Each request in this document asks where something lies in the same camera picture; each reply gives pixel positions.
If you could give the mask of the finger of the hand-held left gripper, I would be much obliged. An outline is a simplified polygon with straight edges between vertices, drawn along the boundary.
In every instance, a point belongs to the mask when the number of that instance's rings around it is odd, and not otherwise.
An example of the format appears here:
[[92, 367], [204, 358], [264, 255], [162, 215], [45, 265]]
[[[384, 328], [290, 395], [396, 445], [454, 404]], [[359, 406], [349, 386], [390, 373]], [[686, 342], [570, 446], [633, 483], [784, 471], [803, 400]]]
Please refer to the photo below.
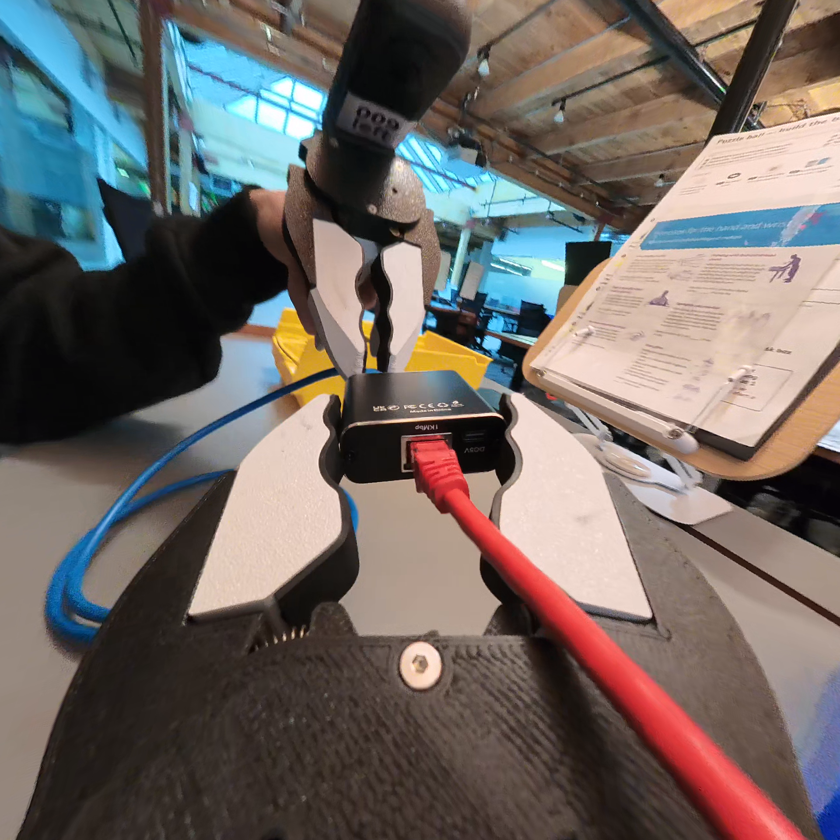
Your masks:
[[376, 303], [371, 351], [381, 373], [405, 371], [425, 318], [422, 249], [411, 243], [369, 243]]
[[314, 285], [308, 305], [319, 346], [348, 380], [363, 373], [366, 366], [367, 344], [361, 327], [364, 309], [356, 287], [364, 267], [364, 250], [360, 242], [328, 220], [315, 218], [312, 234]]

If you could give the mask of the wooden document stand with paper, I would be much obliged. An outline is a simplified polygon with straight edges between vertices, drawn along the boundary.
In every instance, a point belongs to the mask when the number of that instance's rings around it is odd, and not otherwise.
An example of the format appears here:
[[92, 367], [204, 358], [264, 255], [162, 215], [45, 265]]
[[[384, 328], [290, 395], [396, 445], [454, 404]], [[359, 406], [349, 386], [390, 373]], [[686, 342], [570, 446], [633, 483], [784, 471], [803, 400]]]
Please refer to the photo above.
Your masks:
[[838, 423], [838, 112], [712, 139], [556, 312], [527, 379], [676, 520], [705, 476], [788, 473]]

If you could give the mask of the person's left hand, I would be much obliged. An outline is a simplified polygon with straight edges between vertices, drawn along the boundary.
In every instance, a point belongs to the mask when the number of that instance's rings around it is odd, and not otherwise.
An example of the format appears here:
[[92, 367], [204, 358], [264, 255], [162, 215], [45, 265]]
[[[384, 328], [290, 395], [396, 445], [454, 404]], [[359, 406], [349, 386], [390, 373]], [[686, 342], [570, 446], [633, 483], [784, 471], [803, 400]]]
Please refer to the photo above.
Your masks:
[[315, 335], [316, 324], [309, 307], [308, 278], [287, 241], [286, 194], [254, 188], [248, 192], [248, 199], [255, 212], [259, 240], [268, 254], [284, 267], [290, 301], [296, 309], [302, 327], [310, 335]]

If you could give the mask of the black office chair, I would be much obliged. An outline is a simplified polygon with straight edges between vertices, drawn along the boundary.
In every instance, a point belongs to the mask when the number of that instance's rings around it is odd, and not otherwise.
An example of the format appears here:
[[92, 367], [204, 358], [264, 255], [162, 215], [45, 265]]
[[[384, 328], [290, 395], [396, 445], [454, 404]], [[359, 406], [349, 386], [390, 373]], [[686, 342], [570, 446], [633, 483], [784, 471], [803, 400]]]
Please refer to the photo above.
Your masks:
[[145, 239], [157, 216], [151, 201], [120, 191], [97, 178], [102, 212], [111, 227], [125, 261], [144, 253]]

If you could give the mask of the person's left forearm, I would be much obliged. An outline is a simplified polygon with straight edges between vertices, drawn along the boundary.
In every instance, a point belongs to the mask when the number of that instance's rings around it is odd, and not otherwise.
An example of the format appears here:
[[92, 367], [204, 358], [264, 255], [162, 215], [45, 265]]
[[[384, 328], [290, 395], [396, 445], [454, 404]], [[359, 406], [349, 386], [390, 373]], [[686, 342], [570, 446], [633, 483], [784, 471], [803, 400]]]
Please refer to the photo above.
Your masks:
[[254, 188], [204, 218], [157, 219], [142, 256], [107, 270], [2, 228], [2, 446], [68, 438], [217, 376], [223, 336], [286, 290]]

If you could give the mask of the grey desk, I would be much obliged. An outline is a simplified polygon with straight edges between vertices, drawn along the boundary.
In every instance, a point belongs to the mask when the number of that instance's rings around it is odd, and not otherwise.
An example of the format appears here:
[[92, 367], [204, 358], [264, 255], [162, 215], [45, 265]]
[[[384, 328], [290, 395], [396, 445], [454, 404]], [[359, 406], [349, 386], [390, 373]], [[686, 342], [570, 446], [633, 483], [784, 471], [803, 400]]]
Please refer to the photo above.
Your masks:
[[[202, 390], [67, 441], [2, 449], [2, 838], [16, 838], [39, 765], [79, 654], [57, 646], [44, 623], [58, 562], [146, 467], [187, 435], [274, 390], [279, 376], [267, 338], [224, 340], [222, 368]], [[360, 575], [344, 599], [363, 634], [478, 634], [497, 601], [483, 585], [479, 555], [451, 518], [411, 480], [348, 485], [360, 510]], [[738, 621], [775, 692], [796, 751], [813, 756], [819, 704], [838, 675], [838, 626], [710, 545], [762, 570], [780, 561], [822, 568], [784, 572], [782, 582], [824, 610], [838, 610], [837, 558], [745, 511], [693, 533], [661, 529], [716, 589]]]

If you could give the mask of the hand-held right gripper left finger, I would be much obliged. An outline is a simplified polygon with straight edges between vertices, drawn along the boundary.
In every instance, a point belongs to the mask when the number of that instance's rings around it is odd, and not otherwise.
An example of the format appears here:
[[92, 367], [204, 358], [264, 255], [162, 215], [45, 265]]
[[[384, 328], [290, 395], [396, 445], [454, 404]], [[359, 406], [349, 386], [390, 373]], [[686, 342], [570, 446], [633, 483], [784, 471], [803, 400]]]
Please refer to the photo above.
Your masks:
[[319, 395], [243, 459], [188, 607], [192, 621], [310, 624], [352, 588], [360, 558], [340, 487], [340, 419], [340, 399]]

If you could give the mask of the black network splitter box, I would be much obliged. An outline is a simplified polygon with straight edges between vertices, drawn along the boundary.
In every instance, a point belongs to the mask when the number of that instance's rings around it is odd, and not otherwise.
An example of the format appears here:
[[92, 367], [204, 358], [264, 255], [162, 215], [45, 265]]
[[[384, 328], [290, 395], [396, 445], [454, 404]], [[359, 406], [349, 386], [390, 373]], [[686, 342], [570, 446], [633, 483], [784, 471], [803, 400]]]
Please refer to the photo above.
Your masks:
[[346, 382], [339, 449], [355, 484], [413, 476], [412, 445], [446, 443], [467, 474], [495, 469], [507, 421], [454, 371], [356, 374]]

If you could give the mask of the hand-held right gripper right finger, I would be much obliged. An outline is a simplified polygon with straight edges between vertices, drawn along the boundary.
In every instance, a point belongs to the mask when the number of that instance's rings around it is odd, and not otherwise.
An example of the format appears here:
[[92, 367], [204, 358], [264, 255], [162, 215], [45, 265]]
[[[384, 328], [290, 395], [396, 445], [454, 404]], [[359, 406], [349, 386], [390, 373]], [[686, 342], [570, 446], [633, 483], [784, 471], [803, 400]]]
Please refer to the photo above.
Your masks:
[[507, 421], [491, 520], [591, 615], [654, 620], [602, 467], [554, 415], [522, 394], [500, 396]]

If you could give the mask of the black monitor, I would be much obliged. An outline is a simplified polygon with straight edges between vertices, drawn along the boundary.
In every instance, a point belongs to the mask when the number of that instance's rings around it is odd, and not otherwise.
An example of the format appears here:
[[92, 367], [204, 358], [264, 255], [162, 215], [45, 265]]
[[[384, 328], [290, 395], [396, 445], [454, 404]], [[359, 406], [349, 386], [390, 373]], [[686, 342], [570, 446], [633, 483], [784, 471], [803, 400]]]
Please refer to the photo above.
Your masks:
[[567, 242], [564, 249], [564, 285], [578, 287], [592, 270], [612, 255], [609, 240]]

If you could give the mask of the ceiling projector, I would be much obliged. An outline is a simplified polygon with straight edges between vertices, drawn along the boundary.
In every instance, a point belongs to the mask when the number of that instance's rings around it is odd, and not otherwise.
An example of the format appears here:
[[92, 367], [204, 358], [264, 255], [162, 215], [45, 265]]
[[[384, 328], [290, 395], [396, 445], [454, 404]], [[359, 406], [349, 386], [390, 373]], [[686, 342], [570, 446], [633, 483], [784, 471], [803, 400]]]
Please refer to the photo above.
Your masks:
[[444, 147], [444, 167], [459, 178], [477, 177], [487, 166], [487, 156], [481, 143], [470, 135], [460, 134]]

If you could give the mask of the black metal pole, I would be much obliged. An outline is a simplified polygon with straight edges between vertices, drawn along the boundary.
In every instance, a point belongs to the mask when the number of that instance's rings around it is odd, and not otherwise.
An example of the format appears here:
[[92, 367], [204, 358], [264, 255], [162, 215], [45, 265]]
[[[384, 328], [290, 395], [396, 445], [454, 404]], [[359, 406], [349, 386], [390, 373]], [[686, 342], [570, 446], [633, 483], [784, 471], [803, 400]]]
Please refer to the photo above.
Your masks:
[[760, 87], [781, 45], [798, 1], [766, 1], [752, 28], [749, 41], [711, 125], [706, 144], [723, 134], [743, 129], [761, 130], [760, 120], [751, 116]]

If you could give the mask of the yellow storage bin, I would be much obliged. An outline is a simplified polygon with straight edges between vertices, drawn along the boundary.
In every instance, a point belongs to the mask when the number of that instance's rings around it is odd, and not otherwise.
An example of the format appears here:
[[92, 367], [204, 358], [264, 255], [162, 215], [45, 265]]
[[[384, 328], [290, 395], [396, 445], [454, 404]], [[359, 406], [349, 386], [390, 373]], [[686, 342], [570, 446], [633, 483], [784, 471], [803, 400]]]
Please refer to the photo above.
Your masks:
[[[284, 385], [299, 382], [332, 367], [328, 354], [317, 349], [314, 337], [303, 329], [293, 308], [287, 308], [281, 314], [272, 339], [272, 353]], [[489, 364], [488, 356], [433, 331], [426, 331], [417, 338], [406, 370], [455, 371], [476, 389], [481, 385]], [[343, 378], [336, 374], [328, 380], [301, 388], [294, 396], [298, 404], [303, 406], [320, 394], [336, 395], [343, 399]]]

